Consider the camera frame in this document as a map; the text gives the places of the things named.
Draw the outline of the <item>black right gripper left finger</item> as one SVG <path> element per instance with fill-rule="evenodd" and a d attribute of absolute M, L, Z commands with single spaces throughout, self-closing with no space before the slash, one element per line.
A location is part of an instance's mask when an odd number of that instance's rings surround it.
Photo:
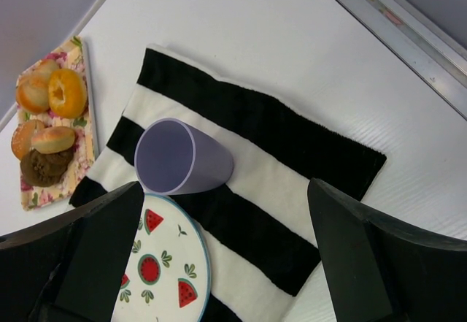
<path fill-rule="evenodd" d="M 131 182 L 1 236 L 1 320 L 110 321 L 143 201 Z"/>

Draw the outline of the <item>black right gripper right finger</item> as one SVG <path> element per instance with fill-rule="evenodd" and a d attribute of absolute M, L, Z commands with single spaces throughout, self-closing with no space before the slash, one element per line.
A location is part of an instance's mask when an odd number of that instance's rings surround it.
<path fill-rule="evenodd" d="M 307 197 L 338 321 L 465 321 L 466 241 L 375 210 L 318 179 Z"/>

